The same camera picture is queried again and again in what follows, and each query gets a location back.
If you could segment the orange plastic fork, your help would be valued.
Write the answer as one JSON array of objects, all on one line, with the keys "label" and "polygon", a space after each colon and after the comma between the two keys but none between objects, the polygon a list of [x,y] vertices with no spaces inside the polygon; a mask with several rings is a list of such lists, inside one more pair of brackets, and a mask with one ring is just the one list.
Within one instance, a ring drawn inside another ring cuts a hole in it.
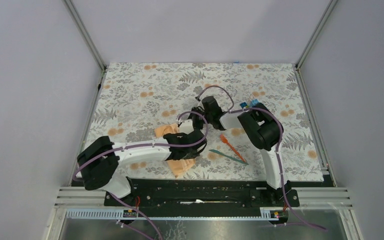
[{"label": "orange plastic fork", "polygon": [[220,140],[226,144],[235,154],[237,157],[239,157],[239,159],[243,162],[243,163],[248,163],[242,156],[241,154],[233,147],[233,145],[231,145],[228,141],[228,139],[223,135],[223,134],[220,134]]}]

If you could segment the peach satin napkin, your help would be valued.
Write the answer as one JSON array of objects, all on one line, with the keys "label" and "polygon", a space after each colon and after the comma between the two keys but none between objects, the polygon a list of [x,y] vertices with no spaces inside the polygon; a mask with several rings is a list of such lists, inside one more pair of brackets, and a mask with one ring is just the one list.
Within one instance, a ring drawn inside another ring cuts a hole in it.
[{"label": "peach satin napkin", "polygon": [[[176,123],[165,124],[157,127],[155,130],[155,136],[157,138],[162,137],[165,134],[177,134],[179,133],[179,127]],[[188,170],[196,164],[195,158],[190,159],[180,159],[180,160],[168,160],[168,167],[170,168],[172,174],[175,178],[182,177]]]}]

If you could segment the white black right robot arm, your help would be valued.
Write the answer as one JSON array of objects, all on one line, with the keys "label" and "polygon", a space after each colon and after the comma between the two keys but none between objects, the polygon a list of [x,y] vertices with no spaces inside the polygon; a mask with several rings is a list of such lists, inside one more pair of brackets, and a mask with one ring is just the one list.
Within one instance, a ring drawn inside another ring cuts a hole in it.
[{"label": "white black right robot arm", "polygon": [[250,107],[224,111],[213,96],[203,98],[191,109],[201,114],[216,130],[226,131],[241,128],[252,145],[260,150],[266,172],[267,201],[273,206],[281,205],[287,194],[283,187],[287,183],[281,159],[281,141],[284,128],[266,106],[257,102]]}]

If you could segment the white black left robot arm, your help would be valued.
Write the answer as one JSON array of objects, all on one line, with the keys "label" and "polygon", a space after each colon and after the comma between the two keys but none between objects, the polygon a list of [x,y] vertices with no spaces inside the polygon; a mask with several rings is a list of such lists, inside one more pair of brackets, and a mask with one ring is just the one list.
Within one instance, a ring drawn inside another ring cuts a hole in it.
[{"label": "white black left robot arm", "polygon": [[169,124],[155,129],[155,138],[137,142],[114,142],[101,136],[78,156],[79,181],[87,191],[104,190],[124,206],[135,200],[128,176],[117,171],[124,165],[145,162],[179,161],[196,158],[206,147],[206,135],[193,122]]}]

